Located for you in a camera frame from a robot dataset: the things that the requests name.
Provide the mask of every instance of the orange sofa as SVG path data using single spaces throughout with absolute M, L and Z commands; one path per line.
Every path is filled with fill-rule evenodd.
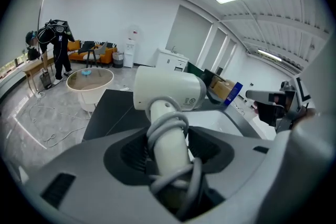
M 95 45 L 95 49 L 98 49 L 101 45 Z M 68 42 L 68 51 L 74 51 L 80 49 L 80 41 L 75 40 L 75 42 Z M 100 55 L 100 60 L 98 62 L 110 64 L 113 62 L 112 53 L 117 52 L 117 48 L 106 48 L 105 54 Z M 69 55 L 69 60 L 76 61 L 85 61 L 83 60 L 83 56 L 88 54 L 87 52 L 82 52 L 78 54 L 78 52 L 74 52 Z

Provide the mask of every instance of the table leg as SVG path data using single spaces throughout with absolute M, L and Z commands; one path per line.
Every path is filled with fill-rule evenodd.
M 93 58 L 95 60 L 94 62 L 96 63 L 96 67 L 98 67 L 97 60 L 96 60 L 96 54 L 95 54 L 94 50 L 92 51 L 92 53 L 93 53 Z
M 34 77 L 33 77 L 33 75 L 32 75 L 31 72 L 30 72 L 30 76 L 31 76 L 31 78 L 32 78 L 32 81 L 33 81 L 33 85 L 34 85 L 34 87 L 35 87 L 35 90 L 36 90 L 36 92 L 37 92 L 37 87 L 36 87 L 36 85 L 35 85 Z
M 89 67 L 89 57 L 90 57 L 90 51 L 88 51 L 88 58 L 86 58 L 86 68 Z
M 31 86 L 30 86 L 30 83 L 29 83 L 29 76 L 28 76 L 27 73 L 26 73 L 26 78 L 27 78 L 28 86 L 29 86 L 31 92 L 34 93 L 33 90 L 31 89 Z

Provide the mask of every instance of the chair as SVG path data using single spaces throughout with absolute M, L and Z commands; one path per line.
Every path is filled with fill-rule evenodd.
M 86 60 L 86 68 L 88 68 L 89 66 L 89 60 L 94 60 L 94 62 L 96 63 L 96 67 L 98 67 L 97 60 L 100 59 L 100 55 L 105 54 L 106 47 L 107 47 L 107 41 L 101 47 L 94 46 L 94 48 L 97 48 L 97 49 L 88 50 L 88 54 L 83 56 L 83 60 Z

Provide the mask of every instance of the black pants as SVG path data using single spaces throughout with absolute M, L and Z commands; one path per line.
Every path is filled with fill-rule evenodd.
M 68 57 L 67 46 L 54 47 L 54 63 L 56 68 L 55 78 L 62 79 L 62 66 L 65 67 L 65 71 L 71 71 L 71 65 Z

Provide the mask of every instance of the white countertop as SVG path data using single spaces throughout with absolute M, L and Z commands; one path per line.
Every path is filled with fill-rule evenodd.
M 184 55 L 182 55 L 182 54 L 175 54 L 175 53 L 171 52 L 170 50 L 166 50 L 166 49 L 158 49 L 158 50 L 159 50 L 159 52 L 162 52 L 162 53 L 164 53 L 164 54 L 169 54 L 169 55 L 175 56 L 175 57 L 177 57 L 177 58 L 181 58 L 181 59 L 184 59 L 184 60 L 189 61 L 189 59 L 186 58 L 186 57 L 185 57 Z

